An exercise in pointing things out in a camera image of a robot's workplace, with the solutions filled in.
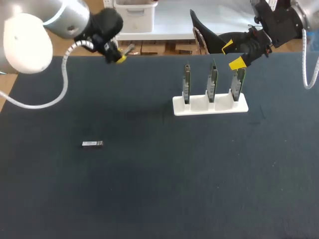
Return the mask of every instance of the white stand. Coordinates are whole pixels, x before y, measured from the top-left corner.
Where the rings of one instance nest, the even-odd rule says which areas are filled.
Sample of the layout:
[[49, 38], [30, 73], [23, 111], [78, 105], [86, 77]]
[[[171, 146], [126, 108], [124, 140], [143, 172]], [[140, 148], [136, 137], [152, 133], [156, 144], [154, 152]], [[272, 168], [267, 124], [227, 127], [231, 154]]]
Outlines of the white stand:
[[216, 94], [214, 103], [209, 102], [207, 91], [205, 95], [190, 96], [189, 105], [185, 104], [184, 96], [174, 97], [173, 108], [174, 115], [176, 116], [241, 113], [248, 111], [244, 94], [241, 93], [239, 101], [235, 102], [231, 90], [229, 90], [228, 94]]

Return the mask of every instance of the dark table surface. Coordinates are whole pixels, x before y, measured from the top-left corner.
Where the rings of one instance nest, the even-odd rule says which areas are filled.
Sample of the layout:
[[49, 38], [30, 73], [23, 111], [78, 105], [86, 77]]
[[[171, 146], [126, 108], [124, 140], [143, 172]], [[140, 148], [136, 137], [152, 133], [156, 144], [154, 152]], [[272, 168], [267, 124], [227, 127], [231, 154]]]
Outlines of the dark table surface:
[[[319, 83], [304, 89], [301, 54], [272, 54], [247, 71], [248, 113], [173, 116], [184, 65], [204, 94], [213, 57], [226, 93], [235, 55], [71, 57], [62, 102], [6, 103], [0, 239], [319, 238]], [[60, 64], [20, 75], [11, 96], [53, 100]]]

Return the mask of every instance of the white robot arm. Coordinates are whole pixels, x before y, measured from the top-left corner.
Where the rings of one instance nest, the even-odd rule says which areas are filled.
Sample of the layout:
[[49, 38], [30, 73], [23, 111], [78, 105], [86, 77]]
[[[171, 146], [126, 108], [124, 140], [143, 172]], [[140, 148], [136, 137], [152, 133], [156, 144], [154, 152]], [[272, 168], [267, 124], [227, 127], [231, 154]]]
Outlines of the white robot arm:
[[64, 39], [88, 40], [107, 62], [125, 59], [110, 40], [123, 27], [112, 8], [91, 14], [82, 0], [0, 0], [0, 72], [33, 74], [52, 60], [52, 43], [44, 28]]

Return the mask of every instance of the white cable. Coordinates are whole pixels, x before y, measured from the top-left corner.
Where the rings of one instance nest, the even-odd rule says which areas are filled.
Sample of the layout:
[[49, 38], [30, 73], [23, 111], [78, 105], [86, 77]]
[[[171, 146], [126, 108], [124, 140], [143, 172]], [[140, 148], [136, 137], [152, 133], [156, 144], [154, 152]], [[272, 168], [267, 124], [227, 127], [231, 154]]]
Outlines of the white cable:
[[12, 104], [19, 106], [21, 108], [25, 108], [25, 109], [30, 109], [30, 110], [37, 110], [37, 109], [43, 109], [43, 108], [47, 108], [50, 107], [52, 105], [55, 105], [56, 103], [58, 103], [60, 100], [63, 99], [63, 97], [65, 96], [67, 89], [68, 89], [68, 74], [66, 71], [66, 62], [68, 60], [69, 55], [72, 53], [72, 51], [79, 47], [79, 46], [87, 46], [90, 49], [93, 49], [93, 43], [90, 41], [77, 41], [74, 44], [72, 44], [72, 46], [69, 47], [69, 49], [66, 51], [63, 60], [62, 60], [62, 77], [63, 77], [63, 89], [61, 94], [58, 96], [58, 98], [56, 98], [55, 100], [44, 104], [44, 105], [39, 105], [39, 106], [30, 106], [30, 105], [25, 105], [23, 103], [20, 103], [14, 99], [12, 99], [10, 96], [8, 96], [6, 93], [0, 91], [0, 96], [4, 97], [7, 101], [11, 102]]
[[304, 80], [304, 87], [309, 90], [311, 89], [315, 82], [316, 79], [318, 77], [318, 73], [319, 73], [319, 58], [315, 67], [315, 71], [314, 71], [314, 75], [312, 80], [310, 81], [309, 85], [308, 85], [308, 81], [307, 81], [307, 67], [306, 67], [306, 60], [307, 60], [307, 33], [306, 30], [303, 29], [303, 80]]

